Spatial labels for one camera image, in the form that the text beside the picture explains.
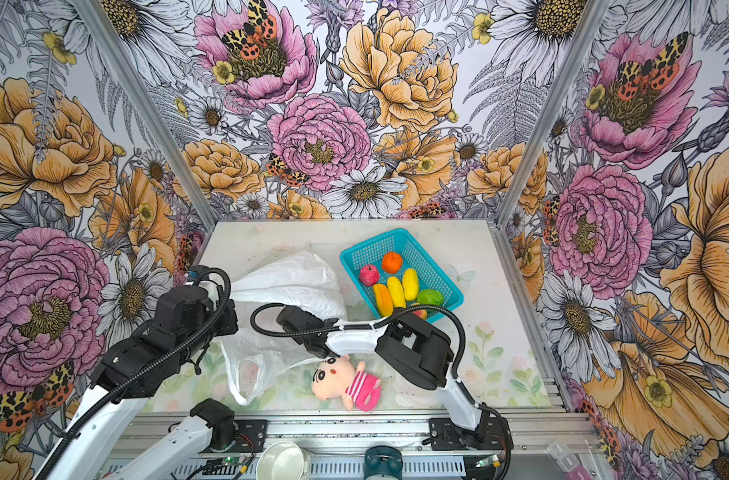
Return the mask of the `white plastic bag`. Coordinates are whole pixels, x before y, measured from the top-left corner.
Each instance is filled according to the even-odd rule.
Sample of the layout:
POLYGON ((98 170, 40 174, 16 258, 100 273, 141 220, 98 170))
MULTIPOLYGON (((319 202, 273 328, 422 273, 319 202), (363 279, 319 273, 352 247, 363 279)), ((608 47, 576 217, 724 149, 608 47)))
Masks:
POLYGON ((238 332, 218 340, 228 389, 240 406, 263 396, 286 372, 326 357, 322 335, 346 320, 338 276, 320 256, 301 251, 232 282, 238 332))

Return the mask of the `pink toy fruit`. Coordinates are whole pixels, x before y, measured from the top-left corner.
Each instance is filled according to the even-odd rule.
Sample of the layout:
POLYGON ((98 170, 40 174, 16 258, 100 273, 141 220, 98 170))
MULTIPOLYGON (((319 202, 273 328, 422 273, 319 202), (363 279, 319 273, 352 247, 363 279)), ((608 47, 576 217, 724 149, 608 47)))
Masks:
POLYGON ((372 287, 380 282, 380 270, 373 264, 368 264, 360 268, 358 272, 358 280, 364 287, 372 287))

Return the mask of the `yellow banana toy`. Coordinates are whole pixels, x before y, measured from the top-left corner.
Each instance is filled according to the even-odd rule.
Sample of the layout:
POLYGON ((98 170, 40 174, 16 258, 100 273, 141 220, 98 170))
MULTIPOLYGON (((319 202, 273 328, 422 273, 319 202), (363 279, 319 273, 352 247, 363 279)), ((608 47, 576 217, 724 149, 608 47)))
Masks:
POLYGON ((389 317, 394 313, 394 303, 388 287, 377 283, 373 286, 376 308, 381 317, 389 317))

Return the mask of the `small yellow lemon toy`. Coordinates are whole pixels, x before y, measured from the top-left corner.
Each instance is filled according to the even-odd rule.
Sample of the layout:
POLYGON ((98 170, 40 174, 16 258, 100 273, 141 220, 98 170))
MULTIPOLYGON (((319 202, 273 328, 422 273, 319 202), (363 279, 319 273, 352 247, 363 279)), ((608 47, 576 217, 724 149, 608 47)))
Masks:
POLYGON ((387 288, 389 290, 394 308, 406 308, 406 294, 401 280, 396 276, 389 277, 387 280, 387 288))

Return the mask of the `orange toy fruit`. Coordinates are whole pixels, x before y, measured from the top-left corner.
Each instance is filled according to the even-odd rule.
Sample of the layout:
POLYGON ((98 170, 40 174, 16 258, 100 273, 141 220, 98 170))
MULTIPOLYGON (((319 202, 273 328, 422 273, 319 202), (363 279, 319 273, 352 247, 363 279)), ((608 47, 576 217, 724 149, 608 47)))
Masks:
POLYGON ((397 274, 404 265, 404 259, 401 254, 391 251, 384 255, 382 259, 382 268, 384 272, 390 275, 397 274))

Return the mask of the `yellow toy fruit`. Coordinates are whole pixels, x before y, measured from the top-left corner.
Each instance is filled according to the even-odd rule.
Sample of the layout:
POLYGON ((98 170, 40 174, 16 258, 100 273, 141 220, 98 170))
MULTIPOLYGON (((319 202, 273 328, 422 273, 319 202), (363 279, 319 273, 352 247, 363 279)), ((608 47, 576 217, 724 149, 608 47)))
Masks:
POLYGON ((416 269, 408 268, 404 272, 402 286, 405 299, 408 302, 416 301, 420 293, 420 280, 416 269))

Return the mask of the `yellow red peach toy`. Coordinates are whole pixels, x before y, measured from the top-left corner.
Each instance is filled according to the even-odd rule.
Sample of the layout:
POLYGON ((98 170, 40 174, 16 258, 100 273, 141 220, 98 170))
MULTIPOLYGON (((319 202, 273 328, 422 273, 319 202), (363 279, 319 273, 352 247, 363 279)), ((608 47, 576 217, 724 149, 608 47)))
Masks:
MULTIPOLYGON (((413 306, 422 306, 422 305, 424 305, 424 304, 422 304, 422 303, 419 302, 419 303, 414 303, 413 305, 411 305, 411 307, 413 307, 413 306)), ((429 316, 428 310, 426 310, 424 308, 422 308, 422 309, 416 309, 415 311, 413 311, 413 314, 415 314, 416 316, 418 316, 418 318, 421 318, 421 319, 424 319, 424 320, 427 320, 427 318, 429 316)))

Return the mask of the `green toy fruit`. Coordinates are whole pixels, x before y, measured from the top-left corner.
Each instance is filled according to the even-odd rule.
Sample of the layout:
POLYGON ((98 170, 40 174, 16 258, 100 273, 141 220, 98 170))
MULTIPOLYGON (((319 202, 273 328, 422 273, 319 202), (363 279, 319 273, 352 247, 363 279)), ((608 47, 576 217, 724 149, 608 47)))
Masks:
POLYGON ((445 303, 445 296, 442 292, 436 289, 423 289, 419 291, 416 302, 422 305, 443 306, 445 303))

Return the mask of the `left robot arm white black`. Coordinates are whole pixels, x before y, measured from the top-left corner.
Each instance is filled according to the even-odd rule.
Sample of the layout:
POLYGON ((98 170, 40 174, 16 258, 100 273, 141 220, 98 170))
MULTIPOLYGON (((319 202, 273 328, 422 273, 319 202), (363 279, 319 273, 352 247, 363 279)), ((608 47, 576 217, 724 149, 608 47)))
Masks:
POLYGON ((197 366, 212 340, 238 331, 230 282, 196 280, 162 294, 152 319, 108 348, 78 412, 36 479, 92 479, 158 388, 197 366))

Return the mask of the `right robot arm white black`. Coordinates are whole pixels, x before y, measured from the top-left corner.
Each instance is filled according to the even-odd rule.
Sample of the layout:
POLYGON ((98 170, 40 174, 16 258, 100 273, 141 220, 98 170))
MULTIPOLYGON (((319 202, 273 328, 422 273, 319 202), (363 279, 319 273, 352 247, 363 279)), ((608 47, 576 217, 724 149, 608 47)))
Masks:
POLYGON ((416 388, 433 392, 448 413, 429 422, 427 439, 435 451, 510 452, 514 440, 509 422, 476 400, 458 368, 464 348, 452 348, 448 334, 418 314, 398 308, 372 322, 322 320, 296 306, 282 305, 276 322, 280 337, 290 338, 322 360, 312 376, 312 392, 322 401, 338 399, 348 410, 370 412, 384 391, 378 376, 356 354, 375 354, 416 388))

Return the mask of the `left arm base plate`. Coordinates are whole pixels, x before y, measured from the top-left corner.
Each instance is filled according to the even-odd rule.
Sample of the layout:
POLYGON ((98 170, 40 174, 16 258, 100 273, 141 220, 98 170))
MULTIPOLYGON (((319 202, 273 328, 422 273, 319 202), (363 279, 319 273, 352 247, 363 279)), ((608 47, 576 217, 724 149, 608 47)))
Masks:
POLYGON ((196 448, 198 454, 254 453, 264 451, 268 438, 266 420, 232 420, 218 423, 206 422, 208 437, 204 446, 196 448))

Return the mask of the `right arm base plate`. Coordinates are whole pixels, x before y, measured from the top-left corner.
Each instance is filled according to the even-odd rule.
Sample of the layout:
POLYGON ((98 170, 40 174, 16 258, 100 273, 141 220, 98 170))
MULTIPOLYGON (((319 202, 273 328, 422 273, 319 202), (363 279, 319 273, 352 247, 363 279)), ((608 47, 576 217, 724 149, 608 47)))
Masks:
POLYGON ((429 437, 423 444, 430 445, 434 451, 504 451, 514 448, 508 421, 486 417, 474 430, 460 428, 450 418, 431 418, 429 437))

